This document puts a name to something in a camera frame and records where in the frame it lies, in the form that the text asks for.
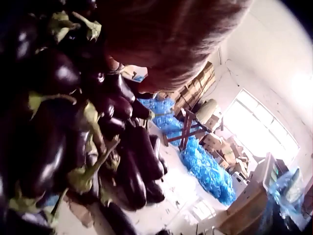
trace stacked cardboard boxes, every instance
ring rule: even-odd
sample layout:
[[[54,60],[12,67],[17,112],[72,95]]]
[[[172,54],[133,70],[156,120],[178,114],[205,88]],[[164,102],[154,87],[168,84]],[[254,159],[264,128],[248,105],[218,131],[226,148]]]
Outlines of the stacked cardboard boxes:
[[[197,77],[175,92],[159,93],[161,99],[170,97],[175,105],[173,110],[177,116],[181,108],[191,110],[209,87],[215,82],[213,65],[208,62]]]

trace electrical wire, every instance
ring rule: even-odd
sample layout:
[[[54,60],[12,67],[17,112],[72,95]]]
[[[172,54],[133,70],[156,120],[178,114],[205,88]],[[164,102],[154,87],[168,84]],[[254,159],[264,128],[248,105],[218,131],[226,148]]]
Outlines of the electrical wire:
[[[227,59],[227,60],[225,61],[225,63],[224,63],[225,66],[226,66],[227,61],[232,61],[232,60],[231,60],[231,59]],[[235,82],[235,84],[236,84],[237,86],[239,86],[239,84],[237,83],[237,81],[236,81],[236,80],[233,78],[233,76],[232,76],[232,74],[234,74],[235,76],[238,76],[238,74],[235,74],[234,72],[232,72],[227,66],[226,66],[226,68],[227,68],[227,71],[225,71],[225,72],[221,75],[221,78],[220,78],[220,79],[218,80],[218,82],[216,83],[216,85],[215,85],[213,91],[211,91],[209,94],[207,94],[207,95],[205,95],[205,96],[202,96],[202,99],[203,99],[203,98],[204,98],[204,99],[207,98],[209,95],[211,95],[211,94],[215,91],[215,89],[217,88],[219,82],[222,80],[223,76],[224,76],[227,72],[229,72],[229,75],[230,75],[230,77],[233,79],[233,81]]]

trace wooden table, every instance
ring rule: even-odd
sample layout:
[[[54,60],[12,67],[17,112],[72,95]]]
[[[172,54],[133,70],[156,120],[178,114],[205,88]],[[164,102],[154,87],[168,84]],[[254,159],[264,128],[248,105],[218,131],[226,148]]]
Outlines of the wooden table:
[[[180,151],[186,149],[189,136],[192,136],[192,135],[195,135],[195,134],[198,134],[198,133],[203,133],[203,132],[211,133],[211,131],[206,126],[204,126],[203,124],[201,124],[198,121],[196,115],[193,112],[191,112],[189,110],[182,109],[182,113],[185,113],[185,115],[184,115],[184,117],[185,117],[184,126],[183,126],[182,129],[177,130],[177,131],[182,131],[182,134],[180,136],[168,139],[167,136],[166,136],[166,133],[163,133],[163,141],[164,141],[164,144],[166,146],[168,146],[169,142],[181,139],[181,142],[180,142],[180,145],[179,145]],[[193,120],[195,120],[197,122],[195,125],[192,125],[192,121]],[[196,127],[200,127],[201,129],[193,131],[193,132],[190,132],[191,128],[196,128]]]

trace ceiling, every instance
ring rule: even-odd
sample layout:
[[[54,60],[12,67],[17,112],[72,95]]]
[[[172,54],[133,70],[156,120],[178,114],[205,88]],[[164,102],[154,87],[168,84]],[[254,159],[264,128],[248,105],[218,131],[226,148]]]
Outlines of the ceiling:
[[[229,37],[227,54],[263,79],[312,132],[312,41],[280,1],[255,0]]]

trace brown hair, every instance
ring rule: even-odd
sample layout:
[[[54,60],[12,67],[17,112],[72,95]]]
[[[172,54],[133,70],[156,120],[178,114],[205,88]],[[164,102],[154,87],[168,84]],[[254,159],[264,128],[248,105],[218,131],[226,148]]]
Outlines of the brown hair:
[[[98,8],[112,56],[122,63],[123,55],[141,57],[149,73],[143,84],[171,91],[198,75],[250,2],[102,0]]]

